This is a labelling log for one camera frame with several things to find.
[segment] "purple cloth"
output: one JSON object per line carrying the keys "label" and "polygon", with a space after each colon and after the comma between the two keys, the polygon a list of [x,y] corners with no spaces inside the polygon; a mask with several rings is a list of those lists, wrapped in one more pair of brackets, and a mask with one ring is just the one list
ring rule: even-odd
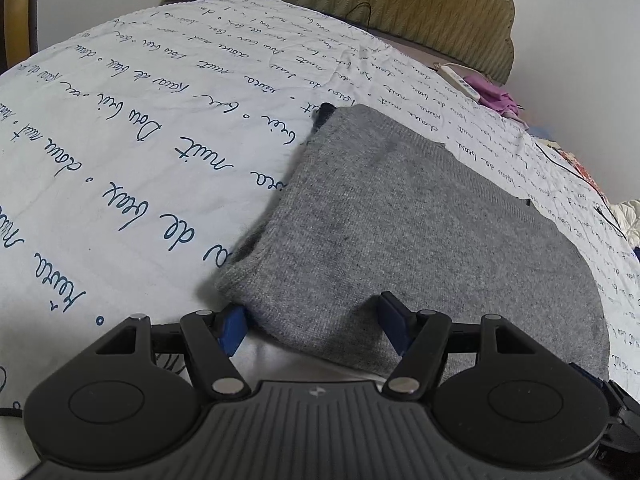
{"label": "purple cloth", "polygon": [[495,110],[500,115],[505,110],[511,110],[514,114],[518,114],[518,105],[509,93],[503,92],[496,85],[489,83],[484,77],[472,74],[466,76],[465,81],[480,94],[479,103],[481,105]]}

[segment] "gray sweater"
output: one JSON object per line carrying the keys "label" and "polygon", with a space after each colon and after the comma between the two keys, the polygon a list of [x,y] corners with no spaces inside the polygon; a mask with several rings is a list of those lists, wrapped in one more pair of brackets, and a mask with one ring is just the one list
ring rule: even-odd
{"label": "gray sweater", "polygon": [[[444,146],[364,105],[338,108],[313,134],[217,287],[284,344],[369,372],[399,360],[371,301],[390,290],[454,322],[501,314],[608,377],[602,306],[578,249]],[[473,362],[452,355],[446,375]]]}

